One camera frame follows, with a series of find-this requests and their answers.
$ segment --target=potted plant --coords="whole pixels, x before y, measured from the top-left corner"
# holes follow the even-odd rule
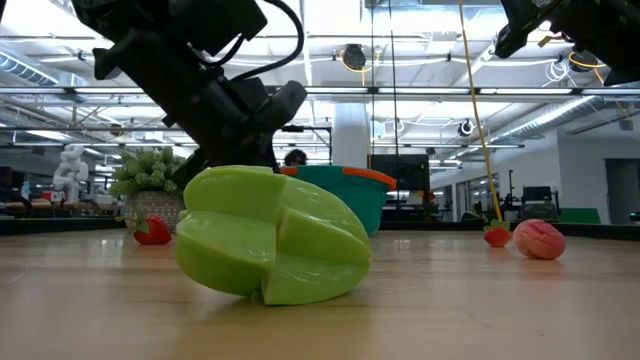
[[[157,214],[169,229],[175,229],[185,206],[182,192],[170,177],[183,160],[173,156],[171,147],[166,147],[162,151],[142,148],[125,151],[122,162],[124,166],[113,174],[115,181],[109,192],[114,197],[126,197],[124,217],[134,217],[140,212]]]

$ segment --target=green plant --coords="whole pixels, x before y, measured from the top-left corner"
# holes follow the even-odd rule
[[[124,166],[113,174],[115,181],[109,189],[111,195],[134,195],[139,191],[180,194],[180,189],[170,178],[184,160],[173,156],[171,147],[162,151],[143,148],[135,152],[125,151],[122,162]]]

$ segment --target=black robotic arm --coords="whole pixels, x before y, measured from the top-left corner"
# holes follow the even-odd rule
[[[207,166],[261,165],[277,171],[273,134],[293,119],[306,91],[290,81],[269,96],[251,76],[295,59],[303,34],[286,4],[267,2],[293,20],[296,51],[228,80],[224,62],[267,25],[255,0],[73,0],[80,21],[114,42],[111,49],[94,49],[96,78],[124,71],[166,112],[165,125],[178,124],[200,146],[176,174],[180,186]],[[206,60],[205,52],[217,55],[234,39],[231,56]]]

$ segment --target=orange object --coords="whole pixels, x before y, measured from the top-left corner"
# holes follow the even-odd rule
[[[396,189],[396,180],[381,172],[368,169],[343,168],[342,173],[349,176],[360,176],[363,178],[381,182],[389,187],[389,191]]]

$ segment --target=pillar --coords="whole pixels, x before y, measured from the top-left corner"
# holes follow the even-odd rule
[[[333,118],[333,164],[367,168],[369,121],[364,103],[338,103]]]

